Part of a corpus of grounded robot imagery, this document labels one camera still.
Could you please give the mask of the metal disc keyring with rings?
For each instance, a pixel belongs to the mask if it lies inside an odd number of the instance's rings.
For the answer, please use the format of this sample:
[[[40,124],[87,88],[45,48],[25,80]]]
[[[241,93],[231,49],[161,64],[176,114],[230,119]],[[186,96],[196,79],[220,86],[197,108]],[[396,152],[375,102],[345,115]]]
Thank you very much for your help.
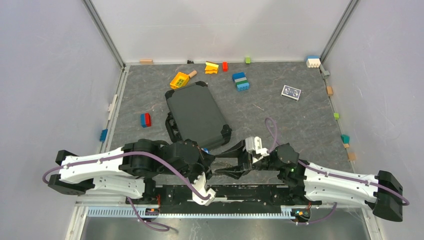
[[[229,168],[236,165],[238,165],[237,160],[232,158],[217,158],[213,162],[213,166],[217,168]]]

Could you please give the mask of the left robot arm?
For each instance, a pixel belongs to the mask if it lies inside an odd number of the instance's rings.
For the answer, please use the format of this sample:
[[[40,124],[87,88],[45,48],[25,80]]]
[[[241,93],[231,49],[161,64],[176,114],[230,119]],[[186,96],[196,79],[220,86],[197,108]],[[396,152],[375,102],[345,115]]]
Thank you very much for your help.
[[[151,204],[157,198],[157,190],[150,185],[142,186],[136,179],[174,174],[205,204],[216,195],[213,189],[206,189],[207,172],[214,159],[190,140],[168,144],[140,139],[88,156],[60,150],[55,160],[58,166],[45,172],[42,181],[64,195],[102,190]]]

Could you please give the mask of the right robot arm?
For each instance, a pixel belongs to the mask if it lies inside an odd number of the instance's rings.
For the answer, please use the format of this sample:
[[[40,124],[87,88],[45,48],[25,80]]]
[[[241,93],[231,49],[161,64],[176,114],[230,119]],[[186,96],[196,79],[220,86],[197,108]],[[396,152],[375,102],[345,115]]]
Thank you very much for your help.
[[[286,205],[347,204],[369,208],[374,216],[392,222],[403,221],[403,207],[408,205],[392,173],[354,174],[326,168],[300,159],[289,143],[268,151],[245,139],[216,157],[237,159],[236,166],[217,170],[237,180],[251,171],[277,171],[277,178],[287,186],[282,197]]]

